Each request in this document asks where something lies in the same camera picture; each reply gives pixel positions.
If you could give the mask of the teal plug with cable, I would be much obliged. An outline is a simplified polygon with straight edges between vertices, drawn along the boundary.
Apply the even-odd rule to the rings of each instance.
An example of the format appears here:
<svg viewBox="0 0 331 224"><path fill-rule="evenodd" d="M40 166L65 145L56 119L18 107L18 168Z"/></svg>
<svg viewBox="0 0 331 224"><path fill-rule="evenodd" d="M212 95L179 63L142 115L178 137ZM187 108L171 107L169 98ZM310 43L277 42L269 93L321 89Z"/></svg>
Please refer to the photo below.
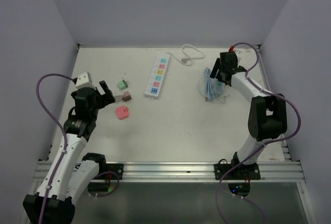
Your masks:
<svg viewBox="0 0 331 224"><path fill-rule="evenodd" d="M222 104L226 104L230 94L225 92L225 84L214 79L214 96Z"/></svg>

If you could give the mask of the pink plug adapter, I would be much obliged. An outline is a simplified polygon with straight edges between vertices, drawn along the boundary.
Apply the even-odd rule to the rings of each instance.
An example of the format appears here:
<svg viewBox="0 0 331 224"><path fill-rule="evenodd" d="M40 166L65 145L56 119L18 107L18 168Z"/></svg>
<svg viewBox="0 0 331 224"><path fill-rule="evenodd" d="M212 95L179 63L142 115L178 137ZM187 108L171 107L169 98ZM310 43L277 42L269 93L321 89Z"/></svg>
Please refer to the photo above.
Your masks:
<svg viewBox="0 0 331 224"><path fill-rule="evenodd" d="M123 120L129 116L129 108L127 106L119 106L115 109L115 114L119 120Z"/></svg>

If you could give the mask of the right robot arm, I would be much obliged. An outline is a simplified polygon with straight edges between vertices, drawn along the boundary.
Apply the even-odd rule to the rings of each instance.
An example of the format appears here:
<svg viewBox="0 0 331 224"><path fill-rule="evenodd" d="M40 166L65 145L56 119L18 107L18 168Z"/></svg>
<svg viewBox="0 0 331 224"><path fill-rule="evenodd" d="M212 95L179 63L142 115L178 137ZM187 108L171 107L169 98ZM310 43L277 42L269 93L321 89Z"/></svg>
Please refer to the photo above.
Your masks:
<svg viewBox="0 0 331 224"><path fill-rule="evenodd" d="M210 74L212 79L237 90L250 103L248 115L249 136L231 161L230 172L243 178L250 165L257 162L268 141L287 131L286 102L282 94L267 91L248 77L248 70L238 64L234 51L221 52Z"/></svg>

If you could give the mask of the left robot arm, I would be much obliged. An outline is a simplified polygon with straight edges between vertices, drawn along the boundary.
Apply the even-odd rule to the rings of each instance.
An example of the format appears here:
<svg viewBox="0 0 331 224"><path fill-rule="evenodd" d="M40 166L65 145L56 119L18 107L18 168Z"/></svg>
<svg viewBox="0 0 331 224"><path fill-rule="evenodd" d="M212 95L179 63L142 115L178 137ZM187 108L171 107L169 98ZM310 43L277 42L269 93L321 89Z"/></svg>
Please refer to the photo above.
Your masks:
<svg viewBox="0 0 331 224"><path fill-rule="evenodd" d="M41 185L33 195L23 200L24 210L31 223L72 223L76 203L94 178L106 176L108 167L102 154L86 154L82 168L75 171L79 155L96 127L99 110L115 102L105 81L100 81L104 93L91 83L79 84L71 96L74 107L62 126L63 137L56 157Z"/></svg>

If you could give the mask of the white power strip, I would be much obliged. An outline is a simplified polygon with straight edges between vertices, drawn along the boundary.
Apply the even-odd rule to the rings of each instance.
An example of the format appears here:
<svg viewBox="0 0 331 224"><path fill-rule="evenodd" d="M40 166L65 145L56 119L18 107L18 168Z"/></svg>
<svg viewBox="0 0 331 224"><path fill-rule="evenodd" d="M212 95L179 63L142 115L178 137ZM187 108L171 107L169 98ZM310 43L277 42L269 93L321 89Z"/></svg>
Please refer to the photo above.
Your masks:
<svg viewBox="0 0 331 224"><path fill-rule="evenodd" d="M166 77L167 68L170 63L169 53L159 53L153 63L153 67L148 77L144 96L149 99L158 99Z"/></svg>

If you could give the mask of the brown beige plug adapter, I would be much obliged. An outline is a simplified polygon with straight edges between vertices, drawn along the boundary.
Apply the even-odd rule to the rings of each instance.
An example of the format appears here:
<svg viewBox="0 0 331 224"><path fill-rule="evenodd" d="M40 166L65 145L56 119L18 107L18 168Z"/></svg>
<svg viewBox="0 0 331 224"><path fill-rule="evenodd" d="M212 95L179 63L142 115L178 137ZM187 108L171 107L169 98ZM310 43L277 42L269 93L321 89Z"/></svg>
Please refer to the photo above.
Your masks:
<svg viewBox="0 0 331 224"><path fill-rule="evenodd" d="M130 101L132 99L132 96L129 91L125 91L122 93L118 93L114 95L115 102L121 102L121 101Z"/></svg>

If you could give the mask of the green plug adapter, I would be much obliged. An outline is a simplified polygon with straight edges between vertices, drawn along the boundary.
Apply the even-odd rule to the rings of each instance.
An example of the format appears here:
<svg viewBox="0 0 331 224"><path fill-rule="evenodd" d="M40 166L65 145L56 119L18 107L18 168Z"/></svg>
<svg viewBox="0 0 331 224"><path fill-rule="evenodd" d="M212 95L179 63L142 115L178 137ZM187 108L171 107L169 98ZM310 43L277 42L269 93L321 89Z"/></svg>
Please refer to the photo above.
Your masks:
<svg viewBox="0 0 331 224"><path fill-rule="evenodd" d="M117 86L121 91L123 91L128 88L129 81L122 79L121 81L118 82Z"/></svg>

